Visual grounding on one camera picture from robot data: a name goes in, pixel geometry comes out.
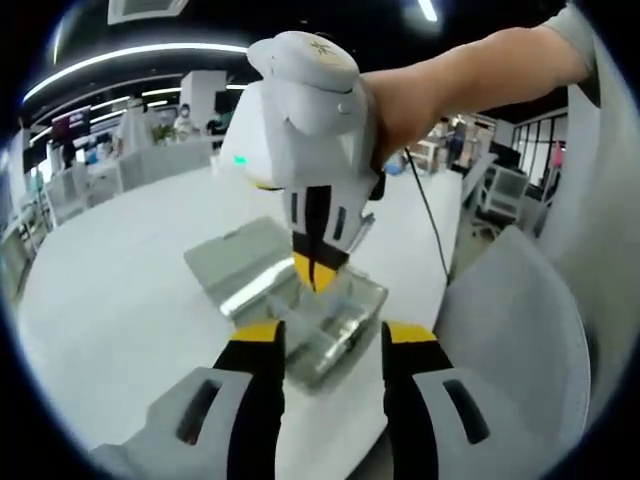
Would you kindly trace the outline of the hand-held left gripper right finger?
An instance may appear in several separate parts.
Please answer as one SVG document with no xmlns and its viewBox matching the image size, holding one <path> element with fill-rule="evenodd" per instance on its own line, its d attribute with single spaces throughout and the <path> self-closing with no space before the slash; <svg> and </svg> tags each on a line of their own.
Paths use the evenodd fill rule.
<svg viewBox="0 0 640 480">
<path fill-rule="evenodd" d="M 381 326 L 384 413 L 396 479 L 537 479 L 544 443 L 516 405 L 455 367 L 428 329 Z"/>
</svg>

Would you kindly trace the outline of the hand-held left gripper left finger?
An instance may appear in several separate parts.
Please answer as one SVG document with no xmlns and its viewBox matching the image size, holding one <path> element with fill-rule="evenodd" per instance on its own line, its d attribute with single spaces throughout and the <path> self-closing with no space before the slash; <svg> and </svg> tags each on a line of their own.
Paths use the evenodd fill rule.
<svg viewBox="0 0 640 480">
<path fill-rule="evenodd" d="M 272 479 L 285 409 L 285 325 L 241 327 L 149 409 L 149 479 Z"/>
</svg>

